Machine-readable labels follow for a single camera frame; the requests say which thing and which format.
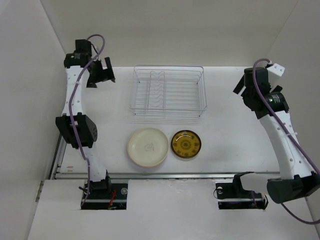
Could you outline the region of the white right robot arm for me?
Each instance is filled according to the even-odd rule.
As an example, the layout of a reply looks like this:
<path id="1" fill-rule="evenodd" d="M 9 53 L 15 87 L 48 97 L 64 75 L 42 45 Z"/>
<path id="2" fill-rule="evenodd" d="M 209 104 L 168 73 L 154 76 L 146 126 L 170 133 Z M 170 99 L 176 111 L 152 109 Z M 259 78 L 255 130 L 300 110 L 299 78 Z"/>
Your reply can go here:
<path id="1" fill-rule="evenodd" d="M 267 194 L 275 203 L 309 196 L 320 186 L 300 147 L 277 64 L 227 69 L 137 65 L 130 77 L 86 104 L 96 141 L 86 147 L 91 170 L 163 173 L 234 172 L 223 198 Z"/>

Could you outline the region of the cream plastic plate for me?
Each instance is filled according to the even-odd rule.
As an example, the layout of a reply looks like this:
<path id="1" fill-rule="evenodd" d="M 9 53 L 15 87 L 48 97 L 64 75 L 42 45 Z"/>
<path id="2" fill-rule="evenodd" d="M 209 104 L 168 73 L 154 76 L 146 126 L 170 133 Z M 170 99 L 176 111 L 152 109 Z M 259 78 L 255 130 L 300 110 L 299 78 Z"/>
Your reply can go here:
<path id="1" fill-rule="evenodd" d="M 169 140 L 159 129 L 137 129 L 127 143 L 130 160 L 142 168 L 155 168 L 162 164 L 169 152 Z"/>

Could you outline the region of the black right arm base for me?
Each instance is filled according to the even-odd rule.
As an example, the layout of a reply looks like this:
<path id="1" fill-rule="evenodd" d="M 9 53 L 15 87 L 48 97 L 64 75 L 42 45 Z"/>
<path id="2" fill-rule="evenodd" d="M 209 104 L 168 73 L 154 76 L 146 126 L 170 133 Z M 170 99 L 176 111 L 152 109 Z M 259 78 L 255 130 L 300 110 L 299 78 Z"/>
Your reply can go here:
<path id="1" fill-rule="evenodd" d="M 240 177 L 252 174 L 251 171 L 237 173 L 232 181 L 218 180 L 215 182 L 219 210 L 265 210 L 269 200 L 263 193 L 243 189 Z"/>

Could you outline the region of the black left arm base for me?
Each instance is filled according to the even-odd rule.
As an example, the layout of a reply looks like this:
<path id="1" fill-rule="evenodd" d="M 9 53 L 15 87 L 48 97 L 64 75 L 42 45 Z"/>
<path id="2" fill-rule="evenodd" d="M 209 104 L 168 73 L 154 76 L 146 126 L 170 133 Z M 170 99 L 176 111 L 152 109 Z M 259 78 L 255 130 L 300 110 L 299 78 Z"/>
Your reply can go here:
<path id="1" fill-rule="evenodd" d="M 112 180 L 109 175 L 101 181 L 90 181 L 83 187 L 80 203 L 81 210 L 126 210 L 128 182 Z"/>

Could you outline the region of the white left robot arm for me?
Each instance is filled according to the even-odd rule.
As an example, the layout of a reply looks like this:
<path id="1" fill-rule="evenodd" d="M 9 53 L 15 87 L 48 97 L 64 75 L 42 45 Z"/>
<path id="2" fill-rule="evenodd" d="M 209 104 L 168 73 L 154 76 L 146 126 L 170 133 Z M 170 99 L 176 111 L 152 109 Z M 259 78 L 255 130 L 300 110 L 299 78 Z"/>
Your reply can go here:
<path id="1" fill-rule="evenodd" d="M 79 151 L 87 164 L 86 194 L 96 193 L 100 198 L 111 195 L 112 186 L 107 170 L 102 169 L 95 143 L 98 140 L 98 127 L 87 115 L 86 90 L 96 88 L 100 82 L 115 82 L 111 60 L 106 57 L 106 66 L 100 60 L 101 50 L 97 50 L 91 38 L 75 40 L 75 50 L 64 59 L 67 78 L 65 104 L 55 124 L 72 148 Z"/>

